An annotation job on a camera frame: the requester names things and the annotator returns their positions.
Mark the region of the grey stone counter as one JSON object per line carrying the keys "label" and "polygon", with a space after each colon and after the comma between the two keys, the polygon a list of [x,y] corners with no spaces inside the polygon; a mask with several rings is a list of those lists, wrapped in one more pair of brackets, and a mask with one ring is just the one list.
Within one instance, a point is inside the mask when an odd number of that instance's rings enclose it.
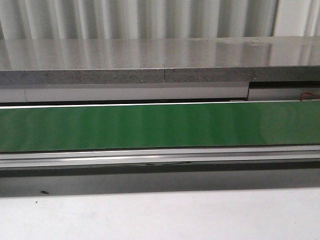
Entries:
{"label": "grey stone counter", "polygon": [[0,42],[3,105],[319,96],[317,36]]}

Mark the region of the green conveyor belt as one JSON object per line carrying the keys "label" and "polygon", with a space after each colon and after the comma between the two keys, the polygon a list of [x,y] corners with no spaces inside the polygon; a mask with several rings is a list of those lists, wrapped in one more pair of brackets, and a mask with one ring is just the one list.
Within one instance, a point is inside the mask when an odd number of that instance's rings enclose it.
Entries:
{"label": "green conveyor belt", "polygon": [[317,100],[20,106],[0,110],[3,153],[319,142]]}

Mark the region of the white pleated curtain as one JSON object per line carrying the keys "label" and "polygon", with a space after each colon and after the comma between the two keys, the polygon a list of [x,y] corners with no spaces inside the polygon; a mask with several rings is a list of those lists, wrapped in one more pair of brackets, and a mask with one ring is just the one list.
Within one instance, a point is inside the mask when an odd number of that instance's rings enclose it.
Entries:
{"label": "white pleated curtain", "polygon": [[315,37],[317,0],[3,0],[0,37],[191,39]]}

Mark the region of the silver conveyor frame rail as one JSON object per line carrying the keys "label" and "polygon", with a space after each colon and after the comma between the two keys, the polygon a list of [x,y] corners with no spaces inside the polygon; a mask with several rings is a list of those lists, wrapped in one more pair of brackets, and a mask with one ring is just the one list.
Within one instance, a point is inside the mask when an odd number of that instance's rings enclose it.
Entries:
{"label": "silver conveyor frame rail", "polygon": [[208,172],[319,164],[318,144],[15,152],[0,155],[0,176]]}

